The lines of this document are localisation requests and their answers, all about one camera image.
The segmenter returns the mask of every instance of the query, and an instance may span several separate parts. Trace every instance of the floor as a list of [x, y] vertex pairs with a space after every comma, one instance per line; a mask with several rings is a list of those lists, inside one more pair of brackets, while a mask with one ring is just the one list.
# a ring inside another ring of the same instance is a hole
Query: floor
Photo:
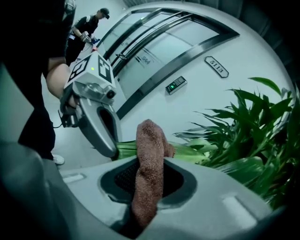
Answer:
[[[48, 91], [45, 78], [43, 77], [42, 91], [45, 106], [49, 112], [53, 126], [58, 127], [61, 124], [58, 114], [60, 101]], [[97, 150], [92, 148], [92, 145], [84, 137], [79, 128], [60, 127], [55, 129], [55, 133], [56, 140], [52, 154], [58, 154], [65, 158], [65, 164], [59, 166], [60, 170], [90, 167], [111, 161], [110, 158], [103, 157]]]

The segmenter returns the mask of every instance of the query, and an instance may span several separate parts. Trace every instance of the green plant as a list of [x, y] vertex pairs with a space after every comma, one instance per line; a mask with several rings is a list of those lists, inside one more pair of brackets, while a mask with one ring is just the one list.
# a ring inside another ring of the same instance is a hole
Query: green plant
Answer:
[[[195, 128], [175, 133], [187, 143], [171, 144], [175, 158], [223, 171], [277, 208], [299, 164], [300, 103], [269, 79], [251, 79], [272, 88], [282, 101], [274, 104], [266, 95], [231, 89], [238, 105], [212, 109], [214, 115], [202, 113], [213, 125], [193, 122]], [[246, 101], [252, 102], [250, 108]], [[120, 158], [136, 154], [135, 141], [119, 143], [118, 148]]]

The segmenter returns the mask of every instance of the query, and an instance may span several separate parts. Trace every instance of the person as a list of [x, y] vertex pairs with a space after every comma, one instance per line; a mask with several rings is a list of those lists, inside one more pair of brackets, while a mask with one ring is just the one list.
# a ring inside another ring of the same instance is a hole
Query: person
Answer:
[[[18, 7], [7, 3], [6, 12], [0, 16], [1, 22], [10, 19], [10, 24], [4, 24], [2, 30], [6, 36], [13, 36], [15, 28], [11, 26], [19, 26], [20, 20], [9, 17], [10, 13], [22, 15], [26, 12], [26, 22], [18, 28], [22, 44], [2, 47], [0, 56], [0, 64], [4, 63], [17, 87], [34, 107], [18, 142], [56, 164], [63, 164], [65, 160], [51, 153], [55, 132], [43, 101], [41, 75], [44, 75], [49, 91], [60, 98], [70, 76], [65, 53], [75, 8], [75, 0], [51, 0], [43, 4], [21, 1]], [[69, 104], [76, 106], [74, 99]]]
[[109, 19], [107, 8], [102, 8], [95, 15], [83, 17], [75, 23], [67, 43], [66, 61], [68, 66], [77, 59], [87, 42], [84, 32], [88, 32], [88, 37], [91, 38], [99, 20], [104, 18]]

